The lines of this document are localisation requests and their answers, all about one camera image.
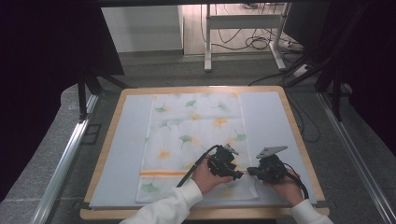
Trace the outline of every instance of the cable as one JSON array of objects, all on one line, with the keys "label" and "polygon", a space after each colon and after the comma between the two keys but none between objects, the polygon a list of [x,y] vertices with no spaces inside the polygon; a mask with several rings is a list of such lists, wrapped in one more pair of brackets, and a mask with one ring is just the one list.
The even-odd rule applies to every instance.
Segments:
[{"label": "cable", "polygon": [[286,87],[285,85],[285,80],[286,78],[288,78],[289,76],[291,76],[292,74],[295,73],[295,71],[297,71],[297,69],[300,67],[300,65],[306,63],[309,59],[309,55],[303,54],[303,56],[301,58],[299,58],[295,63],[293,63],[289,69],[288,69],[288,73],[286,73],[282,79],[280,80],[280,82],[277,84],[283,88]]},{"label": "cable", "polygon": [[[254,46],[254,43],[256,43],[256,42],[265,43],[265,46],[264,47],[260,47],[260,48],[256,47],[256,46]],[[245,41],[245,44],[247,46],[253,47],[254,49],[263,50],[263,49],[266,49],[268,47],[269,41],[268,41],[268,39],[266,37],[254,36],[253,35],[252,37],[247,38],[247,40]]]},{"label": "cable", "polygon": [[281,76],[281,75],[283,75],[283,72],[281,72],[281,73],[277,73],[277,74],[273,74],[273,75],[271,75],[271,76],[268,76],[268,77],[261,77],[261,78],[259,78],[259,79],[256,79],[256,80],[254,80],[254,81],[252,81],[252,82],[250,82],[249,84],[247,84],[248,86],[251,86],[251,85],[253,85],[254,83],[256,83],[256,82],[259,82],[259,81],[262,81],[262,80],[265,80],[265,79],[267,79],[267,78],[270,78],[270,77],[277,77],[277,76]]},{"label": "cable", "polygon": [[297,59],[296,61],[292,62],[290,59],[287,59],[287,58],[286,58],[286,55],[289,55],[289,54],[302,54],[302,53],[293,53],[293,52],[290,52],[290,53],[283,53],[283,54],[282,54],[282,59],[283,59],[284,61],[286,61],[286,62],[288,62],[288,63],[295,63],[295,62],[298,61],[298,59]]},{"label": "cable", "polygon": [[[264,35],[264,31],[263,30],[265,30],[266,32],[268,32],[268,33],[270,33],[270,35],[275,35],[274,33],[272,33],[272,29],[271,30],[267,30],[267,29],[265,29],[265,28],[263,28],[263,29],[261,29],[262,30],[262,34]],[[290,43],[293,43],[293,44],[299,44],[299,42],[296,42],[296,41],[290,41]]]},{"label": "cable", "polygon": [[219,145],[215,145],[215,146],[211,147],[210,149],[207,150],[207,152],[202,154],[202,156],[198,159],[198,161],[195,162],[195,164],[190,168],[190,170],[183,176],[183,178],[177,184],[177,188],[180,188],[184,184],[184,182],[186,182],[186,180],[190,177],[192,172],[195,171],[195,169],[198,167],[198,165],[201,164],[201,162],[204,160],[204,158],[207,156],[207,154],[209,154],[209,152],[211,150],[213,150],[213,148],[216,148],[216,147],[219,147]]},{"label": "cable", "polygon": [[[228,10],[226,9],[225,4],[223,4],[223,5],[224,5],[224,10],[228,13],[228,15],[230,15],[230,12],[228,12]],[[217,5],[217,4],[215,4],[215,12],[216,12],[216,15],[218,15],[218,5]],[[224,44],[227,44],[228,42],[232,41],[232,40],[238,35],[238,33],[239,33],[241,30],[242,30],[242,29],[239,29],[239,30],[233,35],[233,37],[231,37],[231,38],[230,38],[229,40],[227,40],[227,41],[224,41],[224,40],[222,39],[222,36],[221,36],[221,33],[220,33],[220,29],[218,29],[219,37],[220,37],[221,42],[223,42]]]},{"label": "cable", "polygon": [[304,139],[305,124],[304,124],[303,116],[301,116],[300,111],[297,109],[296,105],[289,99],[289,96],[287,94],[286,94],[286,97],[288,97],[289,103],[294,108],[295,112],[297,113],[297,116],[300,118],[300,122],[301,122],[302,127],[298,126],[298,128],[300,130],[300,135]]},{"label": "cable", "polygon": [[308,113],[306,113],[306,111],[298,104],[298,102],[297,102],[297,100],[292,96],[292,94],[287,94],[286,95],[288,98],[289,98],[289,96],[293,99],[293,101],[295,102],[295,104],[297,104],[297,106],[303,111],[303,113],[305,113],[305,115],[306,115],[306,117],[309,119],[309,120],[311,120],[311,122],[314,124],[314,126],[315,126],[315,128],[316,128],[316,130],[317,130],[317,132],[318,132],[318,136],[314,139],[314,140],[309,140],[309,139],[307,139],[307,138],[305,138],[304,137],[304,133],[302,133],[302,136],[303,136],[303,139],[305,140],[305,141],[307,141],[307,142],[310,142],[310,143],[316,143],[319,139],[320,139],[320,137],[321,137],[321,132],[320,132],[320,129],[319,129],[319,127],[318,127],[318,125],[311,119],[311,117],[308,115]]},{"label": "cable", "polygon": [[202,39],[206,43],[206,40],[205,40],[205,37],[204,37],[204,28],[203,28],[203,25],[202,25],[202,5],[201,5],[201,35],[202,35]]},{"label": "cable", "polygon": [[308,190],[306,189],[306,186],[301,181],[300,177],[297,175],[297,173],[294,171],[294,169],[290,165],[288,165],[287,163],[283,163],[283,164],[289,166],[289,168],[295,173],[295,175],[292,175],[289,172],[287,172],[286,176],[288,178],[294,180],[299,185],[299,187],[303,190],[304,199],[309,199]]},{"label": "cable", "polygon": [[250,47],[250,46],[244,46],[244,47],[239,48],[239,49],[232,49],[232,48],[228,48],[228,47],[225,47],[223,45],[220,45],[220,44],[211,44],[211,45],[212,46],[218,46],[218,47],[221,47],[221,48],[224,48],[224,49],[231,49],[231,50],[247,49],[248,47]]}]

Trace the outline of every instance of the table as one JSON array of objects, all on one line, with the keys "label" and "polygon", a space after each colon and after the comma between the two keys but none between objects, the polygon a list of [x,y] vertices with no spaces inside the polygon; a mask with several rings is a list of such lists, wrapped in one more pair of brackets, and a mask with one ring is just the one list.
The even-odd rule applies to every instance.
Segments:
[{"label": "table", "polygon": [[290,3],[285,3],[281,14],[272,15],[210,15],[210,5],[206,7],[206,43],[205,43],[205,71],[212,70],[212,52],[210,43],[210,30],[217,29],[276,29],[274,41],[270,41],[269,47],[274,55],[276,65],[280,71],[286,71],[282,57],[277,46],[282,34],[286,18],[288,17]]},{"label": "table", "polygon": [[[305,169],[307,170],[307,174],[314,188],[315,196],[318,200],[317,210],[321,214],[328,215],[329,208],[326,206],[321,206],[320,202],[324,202],[325,198],[323,192],[320,188],[318,179],[316,177],[315,171],[313,169],[311,160],[307,154],[306,148],[304,146],[304,142],[302,137],[300,136],[300,132],[298,130],[296,121],[294,116],[292,115],[290,105],[286,98],[286,94],[282,88],[278,86],[263,86],[263,87],[180,87],[180,88],[146,88],[146,89],[128,89],[124,90],[120,96],[118,101],[116,110],[114,112],[113,119],[111,120],[111,124],[109,130],[106,135],[106,140],[102,147],[102,152],[100,154],[99,160],[97,162],[95,171],[92,176],[91,184],[88,188],[86,197],[84,199],[84,203],[88,204],[94,193],[95,187],[99,182],[99,178],[101,173],[104,170],[105,162],[107,155],[109,154],[109,150],[111,147],[112,139],[115,135],[115,131],[117,128],[117,124],[120,120],[120,114],[122,110],[122,106],[125,102],[125,99],[128,95],[134,94],[178,94],[178,93],[214,93],[214,92],[266,92],[266,91],[276,91],[279,94],[282,105],[285,109],[285,113],[287,115],[288,121],[290,123],[290,127],[292,129],[293,136],[296,140],[296,144],[298,149],[300,150],[300,154],[302,155]],[[113,209],[103,209],[103,210],[91,210],[88,207],[84,207],[80,210],[80,215],[84,219],[123,219],[127,218],[130,215],[134,214],[137,211],[136,209],[129,210],[120,210],[117,208]],[[219,208],[192,208],[191,214],[188,219],[224,219],[224,218],[280,218],[289,216],[289,208],[286,206],[281,207],[272,207],[272,206],[263,206],[263,207],[219,207]]]},{"label": "table", "polygon": [[[53,5],[55,6],[81,6],[81,7],[139,7],[139,6],[170,6],[170,5],[196,5],[196,4],[226,4],[226,3],[243,3],[243,2],[248,2],[246,0],[244,1],[238,1],[238,0],[202,0],[202,1],[195,1],[195,0],[173,0],[173,1],[160,1],[160,0],[78,0],[78,1],[72,1],[72,2],[54,2]],[[273,3],[281,3],[283,1],[280,0],[271,0],[271,1],[265,1],[265,2],[273,2]],[[300,0],[293,0],[290,2],[304,2]],[[125,87],[122,83],[119,83],[117,80],[111,79],[113,83],[116,85],[119,85],[122,88],[128,88]],[[93,96],[89,102],[87,103],[88,105],[88,110],[91,110],[92,107],[94,107],[94,104],[97,100],[96,96]],[[58,167],[55,170],[55,173],[49,182],[49,185],[43,195],[42,200],[40,201],[40,204],[38,205],[35,215],[33,218],[32,223],[44,223],[45,220],[47,219],[50,209],[53,206],[53,203],[55,201],[55,198],[62,187],[62,184],[64,182],[64,177],[67,174],[67,171],[69,169],[70,164],[72,163],[72,160],[74,158],[74,155],[76,153],[78,143],[81,139],[81,135],[84,133],[87,124],[90,119],[90,111],[83,111],[83,116],[81,116],[81,120],[78,124],[78,126],[75,129],[75,132],[72,135],[72,138],[70,139],[70,142],[68,146],[66,147],[64,151],[64,155],[61,159],[61,161],[58,164]]]}]

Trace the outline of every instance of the gray floor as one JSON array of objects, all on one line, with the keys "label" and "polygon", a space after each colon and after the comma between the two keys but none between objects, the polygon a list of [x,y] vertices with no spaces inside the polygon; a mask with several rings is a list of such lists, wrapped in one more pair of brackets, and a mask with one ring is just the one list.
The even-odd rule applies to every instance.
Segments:
[{"label": "gray floor", "polygon": [[[268,6],[258,4],[257,9],[246,9],[240,4],[215,4],[210,6],[210,15],[272,15],[280,14],[284,5]],[[185,55],[202,55],[205,53],[206,36],[206,5],[183,6],[183,39]],[[274,38],[277,29],[222,29],[210,32],[211,51],[213,53],[243,53],[270,51],[268,41],[264,39]],[[247,48],[256,39],[254,47]],[[293,41],[289,36],[282,34],[279,41],[283,47],[285,40]]]},{"label": "gray floor", "polygon": [[[213,71],[204,71],[203,57],[162,55],[135,58],[120,56],[125,77],[118,79],[134,87],[238,85],[277,73],[270,54],[218,55],[213,59]],[[265,79],[256,85],[275,85],[280,77]],[[383,223],[383,219],[363,185],[357,170],[347,155],[334,127],[314,91],[311,77],[297,86],[286,89],[294,116],[304,127],[304,142],[318,176],[319,183],[330,205],[334,223]],[[87,221],[79,217],[80,204],[91,181],[101,145],[106,136],[109,117],[113,114],[121,89],[100,79],[104,92],[91,125],[101,125],[96,142],[86,136],[64,181],[58,200],[49,214],[48,223],[119,223],[119,220]],[[78,122],[78,94],[76,86],[64,91],[62,107],[43,139],[35,156],[0,204],[0,223],[29,223],[50,182],[68,139]],[[347,98],[341,106],[343,124],[353,139],[363,160],[386,194],[390,204],[396,204],[396,160],[384,143],[351,107]],[[294,223],[284,218],[280,223]]]}]

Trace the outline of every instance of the white cloth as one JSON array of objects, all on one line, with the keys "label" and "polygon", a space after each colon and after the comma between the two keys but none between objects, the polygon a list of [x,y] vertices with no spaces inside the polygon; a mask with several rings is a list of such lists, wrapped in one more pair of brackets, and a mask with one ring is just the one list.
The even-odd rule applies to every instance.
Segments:
[{"label": "white cloth", "polygon": [[318,213],[307,199],[292,207],[290,211],[298,224],[332,224],[332,221]]},{"label": "white cloth", "polygon": [[191,207],[202,199],[198,186],[190,180],[180,188],[173,188],[165,198],[142,207],[120,224],[181,223],[190,214]]},{"label": "white cloth", "polygon": [[[135,200],[153,203],[161,199],[203,153],[217,144],[235,148],[235,169],[246,170],[252,166],[247,140],[237,92],[153,95]],[[250,200],[258,196],[254,181],[246,178],[218,187],[204,201]]]}]

